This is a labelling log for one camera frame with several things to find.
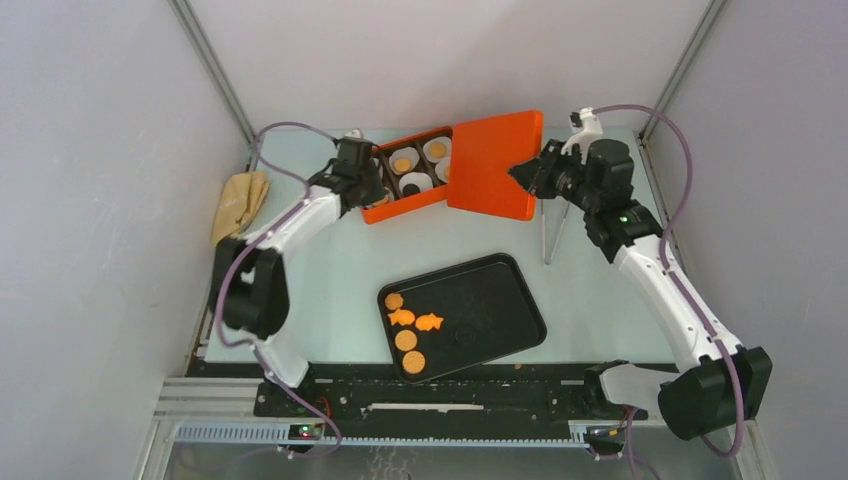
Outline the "orange cookie box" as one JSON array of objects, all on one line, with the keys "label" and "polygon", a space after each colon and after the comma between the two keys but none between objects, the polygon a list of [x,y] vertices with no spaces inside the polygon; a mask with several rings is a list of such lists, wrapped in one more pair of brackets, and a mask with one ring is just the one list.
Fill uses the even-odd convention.
[{"label": "orange cookie box", "polygon": [[[399,215],[435,204],[447,198],[448,183],[442,183],[434,171],[435,164],[426,160],[422,147],[425,142],[439,136],[446,136],[452,140],[453,129],[449,126],[426,130],[413,135],[402,137],[397,140],[381,143],[379,151],[374,154],[374,160],[380,166],[380,173],[385,186],[386,194],[390,194],[392,200],[385,205],[364,207],[362,216],[366,224],[372,225],[388,220]],[[389,155],[399,148],[415,147],[420,155],[420,161],[412,172],[428,174],[433,181],[433,188],[417,195],[403,198],[400,194],[399,179],[403,176],[396,175],[389,167]]]}]

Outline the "silver metal tongs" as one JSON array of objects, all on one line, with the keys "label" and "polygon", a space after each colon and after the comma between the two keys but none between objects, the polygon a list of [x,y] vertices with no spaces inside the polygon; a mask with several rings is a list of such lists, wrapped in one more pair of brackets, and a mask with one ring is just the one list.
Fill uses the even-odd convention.
[{"label": "silver metal tongs", "polygon": [[561,199],[540,201],[541,255],[544,266],[554,262],[571,204]]}]

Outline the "orange swirl cookie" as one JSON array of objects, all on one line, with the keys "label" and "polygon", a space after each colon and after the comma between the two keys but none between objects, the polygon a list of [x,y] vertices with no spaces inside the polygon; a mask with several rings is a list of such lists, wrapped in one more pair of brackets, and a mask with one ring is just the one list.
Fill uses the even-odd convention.
[{"label": "orange swirl cookie", "polygon": [[390,293],[384,299],[384,305],[390,312],[401,309],[403,304],[404,299],[399,293]]}]

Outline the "round black cookie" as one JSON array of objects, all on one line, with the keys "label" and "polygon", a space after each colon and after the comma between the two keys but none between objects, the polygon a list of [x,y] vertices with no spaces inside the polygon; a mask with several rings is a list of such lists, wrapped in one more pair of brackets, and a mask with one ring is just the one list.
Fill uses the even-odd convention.
[{"label": "round black cookie", "polygon": [[468,346],[476,340],[476,330],[472,327],[461,326],[455,331],[455,340],[461,346]]},{"label": "round black cookie", "polygon": [[406,184],[402,187],[402,194],[404,197],[410,197],[416,195],[421,192],[420,187],[417,184],[410,183]]}]

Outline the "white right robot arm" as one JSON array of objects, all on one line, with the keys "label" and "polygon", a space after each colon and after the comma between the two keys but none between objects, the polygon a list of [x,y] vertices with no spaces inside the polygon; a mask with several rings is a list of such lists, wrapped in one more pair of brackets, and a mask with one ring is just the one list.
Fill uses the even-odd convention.
[{"label": "white right robot arm", "polygon": [[581,392],[588,414],[635,407],[658,415],[681,440],[756,416],[773,363],[763,348],[745,347],[695,291],[655,216],[633,196],[626,144],[601,139],[582,151],[551,140],[508,173],[528,194],[561,197],[582,211],[589,240],[636,287],[672,352],[675,373],[623,360],[590,368]]}]

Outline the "beige crumpled cloth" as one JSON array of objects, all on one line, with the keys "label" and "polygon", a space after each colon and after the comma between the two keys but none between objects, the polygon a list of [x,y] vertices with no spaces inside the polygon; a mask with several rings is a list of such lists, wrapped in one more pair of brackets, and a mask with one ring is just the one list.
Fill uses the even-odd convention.
[{"label": "beige crumpled cloth", "polygon": [[263,171],[239,173],[225,182],[211,232],[213,246],[238,235],[252,224],[270,184]]}]

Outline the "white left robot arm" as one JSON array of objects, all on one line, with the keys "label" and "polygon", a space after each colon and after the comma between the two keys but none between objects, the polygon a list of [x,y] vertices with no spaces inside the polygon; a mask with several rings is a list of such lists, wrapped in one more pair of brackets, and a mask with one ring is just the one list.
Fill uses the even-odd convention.
[{"label": "white left robot arm", "polygon": [[277,402],[292,416],[316,403],[304,382],[310,368],[286,325],[291,308],[288,262],[318,233],[350,210],[385,195],[374,156],[379,146],[344,136],[335,153],[309,177],[291,173],[300,188],[296,200],[258,230],[227,237],[215,247],[209,308],[219,342],[248,347],[270,380],[281,387]]}]

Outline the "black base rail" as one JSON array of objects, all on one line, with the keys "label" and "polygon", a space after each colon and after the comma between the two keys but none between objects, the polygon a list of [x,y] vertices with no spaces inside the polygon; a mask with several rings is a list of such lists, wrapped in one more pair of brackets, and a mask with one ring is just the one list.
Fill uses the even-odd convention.
[{"label": "black base rail", "polygon": [[176,438],[289,455],[342,446],[575,447],[627,450],[638,421],[682,440],[729,431],[741,449],[764,385],[751,357],[686,373],[670,364],[478,365],[407,383],[389,364],[318,363],[297,387],[257,365],[196,365],[168,379],[155,413]]}]

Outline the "white paper cupcake liner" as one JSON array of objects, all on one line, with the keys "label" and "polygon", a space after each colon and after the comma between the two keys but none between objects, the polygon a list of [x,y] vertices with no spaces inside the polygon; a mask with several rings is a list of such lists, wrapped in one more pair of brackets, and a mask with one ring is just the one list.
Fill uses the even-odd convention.
[{"label": "white paper cupcake liner", "polygon": [[447,149],[448,149],[447,155],[446,155],[445,157],[451,157],[452,140],[451,140],[449,137],[446,137],[446,136],[439,136],[439,137],[433,138],[433,139],[431,139],[431,140],[428,140],[427,142],[425,142],[425,143],[424,143],[424,145],[423,145],[423,147],[422,147],[422,150],[423,150],[424,156],[425,156],[425,158],[426,158],[426,160],[427,160],[427,161],[429,161],[430,163],[433,163],[433,164],[438,163],[438,162],[432,162],[432,161],[428,158],[428,154],[427,154],[427,147],[428,147],[428,146],[429,146],[429,144],[430,144],[430,143],[432,143],[432,142],[442,142],[442,143],[444,143],[444,144],[446,145]]},{"label": "white paper cupcake liner", "polygon": [[404,175],[404,174],[406,174],[406,173],[404,173],[404,174],[398,174],[398,173],[395,171],[395,168],[393,167],[392,163],[393,163],[393,161],[394,161],[396,158],[398,158],[398,157],[408,157],[408,158],[409,158],[409,159],[413,162],[414,168],[413,168],[412,170],[410,170],[409,172],[412,172],[412,171],[415,169],[415,167],[417,166],[417,164],[419,163],[419,161],[420,161],[420,155],[418,154],[418,151],[416,150],[416,148],[415,148],[415,147],[404,147],[404,148],[399,148],[399,149],[397,149],[397,150],[394,150],[394,151],[393,151],[393,152],[389,155],[389,158],[388,158],[388,164],[389,164],[390,169],[391,169],[391,170],[392,170],[392,171],[393,171],[396,175],[399,175],[399,176],[402,176],[402,175]]},{"label": "white paper cupcake liner", "polygon": [[434,166],[434,171],[435,171],[437,178],[444,184],[447,184],[450,181],[450,178],[446,179],[443,176],[443,170],[445,169],[445,167],[447,165],[451,165],[451,158],[450,157],[443,158],[440,162],[436,163],[435,166]]},{"label": "white paper cupcake liner", "polygon": [[417,184],[421,189],[420,193],[429,191],[433,188],[433,181],[428,174],[422,172],[409,172],[399,179],[400,194],[403,198],[407,197],[403,196],[402,187],[410,183]]}]

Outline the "orange box lid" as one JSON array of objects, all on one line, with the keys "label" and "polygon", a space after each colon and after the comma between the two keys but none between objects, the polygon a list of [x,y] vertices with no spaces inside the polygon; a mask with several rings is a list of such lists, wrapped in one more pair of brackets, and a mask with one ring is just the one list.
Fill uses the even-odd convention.
[{"label": "orange box lid", "polygon": [[544,114],[513,112],[453,127],[447,190],[451,208],[529,221],[536,199],[509,174],[540,151]]}]

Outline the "orange fish cookie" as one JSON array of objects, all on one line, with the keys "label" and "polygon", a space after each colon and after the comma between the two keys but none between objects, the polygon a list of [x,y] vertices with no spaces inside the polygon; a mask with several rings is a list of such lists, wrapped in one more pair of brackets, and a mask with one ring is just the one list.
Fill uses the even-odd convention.
[{"label": "orange fish cookie", "polygon": [[410,310],[397,309],[388,314],[391,326],[410,326],[416,322],[417,316]]},{"label": "orange fish cookie", "polygon": [[440,317],[434,313],[430,313],[419,316],[415,320],[414,326],[419,331],[427,332],[432,330],[440,330],[443,322],[443,317]]}]

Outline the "black baking tray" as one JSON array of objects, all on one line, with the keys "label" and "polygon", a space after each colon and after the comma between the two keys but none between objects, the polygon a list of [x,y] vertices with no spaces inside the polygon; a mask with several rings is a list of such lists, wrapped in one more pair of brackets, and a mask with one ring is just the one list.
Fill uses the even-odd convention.
[{"label": "black baking tray", "polygon": [[[410,326],[391,326],[385,297],[399,293],[401,309],[421,315],[434,313],[444,318],[440,330],[419,331]],[[506,253],[496,253],[389,283],[377,294],[377,305],[392,362],[399,378],[419,384],[478,366],[540,345],[547,326],[521,273],[517,261]],[[461,346],[455,331],[461,326],[476,330],[476,340]],[[414,350],[426,357],[422,373],[403,371],[406,352],[394,345],[401,330],[418,337]]]}]

